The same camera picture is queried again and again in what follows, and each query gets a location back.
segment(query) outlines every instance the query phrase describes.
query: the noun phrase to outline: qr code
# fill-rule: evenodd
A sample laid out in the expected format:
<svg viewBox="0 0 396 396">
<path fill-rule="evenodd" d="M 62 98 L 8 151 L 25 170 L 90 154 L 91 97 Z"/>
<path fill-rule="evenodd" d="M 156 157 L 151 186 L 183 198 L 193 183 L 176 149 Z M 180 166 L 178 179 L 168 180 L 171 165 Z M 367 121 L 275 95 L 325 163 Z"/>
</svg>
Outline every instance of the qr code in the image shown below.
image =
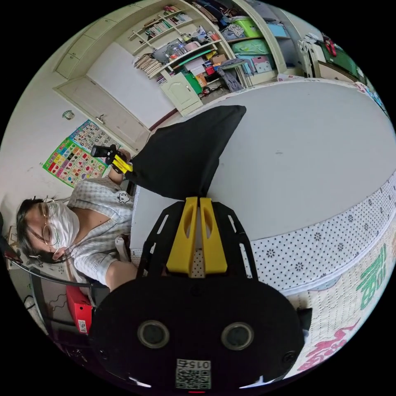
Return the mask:
<svg viewBox="0 0 396 396">
<path fill-rule="evenodd" d="M 178 359 L 176 368 L 176 388 L 210 389 L 210 362 Z"/>
<path fill-rule="evenodd" d="M 80 333 L 86 333 L 87 332 L 87 325 L 85 324 L 85 321 L 78 321 L 78 327 L 80 329 Z"/>
</svg>

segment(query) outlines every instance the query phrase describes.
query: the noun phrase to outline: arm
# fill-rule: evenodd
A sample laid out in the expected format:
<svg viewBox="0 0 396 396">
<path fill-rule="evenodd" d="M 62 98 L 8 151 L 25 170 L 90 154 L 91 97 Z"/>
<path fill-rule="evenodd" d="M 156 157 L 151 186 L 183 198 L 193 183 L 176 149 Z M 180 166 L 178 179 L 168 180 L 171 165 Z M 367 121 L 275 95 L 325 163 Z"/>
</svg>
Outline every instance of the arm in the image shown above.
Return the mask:
<svg viewBox="0 0 396 396">
<path fill-rule="evenodd" d="M 106 285 L 112 292 L 117 287 L 136 278 L 137 268 L 132 263 L 113 261 L 106 272 Z"/>
<path fill-rule="evenodd" d="M 127 157 L 126 162 L 129 162 L 131 160 L 131 155 L 128 153 L 126 150 L 123 150 L 122 148 L 118 150 L 120 153 L 124 154 Z M 111 168 L 108 178 L 114 182 L 115 184 L 120 185 L 123 180 L 124 180 L 124 175 L 121 173 L 117 173 L 113 168 Z"/>
</svg>

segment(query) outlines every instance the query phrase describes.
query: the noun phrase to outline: colorful alphabet poster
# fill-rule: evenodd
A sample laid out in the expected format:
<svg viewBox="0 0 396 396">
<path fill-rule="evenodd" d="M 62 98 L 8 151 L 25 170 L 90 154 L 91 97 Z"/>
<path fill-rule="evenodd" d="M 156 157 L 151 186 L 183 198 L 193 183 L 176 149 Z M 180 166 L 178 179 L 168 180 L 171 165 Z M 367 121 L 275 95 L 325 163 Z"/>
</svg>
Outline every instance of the colorful alphabet poster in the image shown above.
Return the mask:
<svg viewBox="0 0 396 396">
<path fill-rule="evenodd" d="M 43 168 L 74 188 L 81 180 L 102 177 L 107 165 L 67 138 L 48 158 Z"/>
<path fill-rule="evenodd" d="M 85 121 L 69 138 L 89 152 L 91 152 L 93 146 L 111 146 L 115 144 L 117 149 L 120 147 L 114 139 L 102 131 L 91 120 Z"/>
</svg>

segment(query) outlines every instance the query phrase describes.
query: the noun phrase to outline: camera lens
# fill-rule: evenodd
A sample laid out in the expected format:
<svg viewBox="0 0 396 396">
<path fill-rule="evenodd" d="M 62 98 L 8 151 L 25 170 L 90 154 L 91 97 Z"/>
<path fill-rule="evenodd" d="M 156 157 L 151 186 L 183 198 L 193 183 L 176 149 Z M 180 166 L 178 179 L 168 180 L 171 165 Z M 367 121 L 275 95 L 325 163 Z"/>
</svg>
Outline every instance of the camera lens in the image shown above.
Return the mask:
<svg viewBox="0 0 396 396">
<path fill-rule="evenodd" d="M 138 329 L 139 341 L 148 348 L 162 348 L 169 341 L 169 331 L 158 321 L 143 322 Z"/>
<path fill-rule="evenodd" d="M 246 323 L 233 323 L 222 333 L 223 345 L 233 351 L 247 348 L 253 341 L 253 329 Z"/>
</svg>

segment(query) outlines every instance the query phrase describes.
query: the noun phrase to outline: hair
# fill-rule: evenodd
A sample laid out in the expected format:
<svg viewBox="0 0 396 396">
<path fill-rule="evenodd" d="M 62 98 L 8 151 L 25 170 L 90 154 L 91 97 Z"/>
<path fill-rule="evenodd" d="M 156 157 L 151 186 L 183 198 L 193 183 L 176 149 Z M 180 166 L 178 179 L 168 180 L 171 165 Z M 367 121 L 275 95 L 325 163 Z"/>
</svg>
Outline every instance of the hair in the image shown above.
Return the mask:
<svg viewBox="0 0 396 396">
<path fill-rule="evenodd" d="M 17 212 L 17 224 L 16 224 L 16 235 L 18 239 L 19 248 L 22 252 L 29 257 L 37 257 L 38 260 L 47 263 L 47 264 L 59 264 L 67 261 L 70 258 L 70 255 L 64 254 L 59 257 L 57 260 L 54 260 L 52 257 L 54 253 L 46 252 L 44 250 L 37 250 L 33 247 L 31 242 L 31 237 L 28 234 L 30 231 L 36 238 L 44 241 L 44 238 L 41 235 L 38 235 L 32 228 L 28 225 L 26 221 L 26 215 L 33 208 L 34 205 L 38 203 L 44 202 L 43 199 L 38 199 L 34 197 L 33 199 L 25 199 Z"/>
</svg>

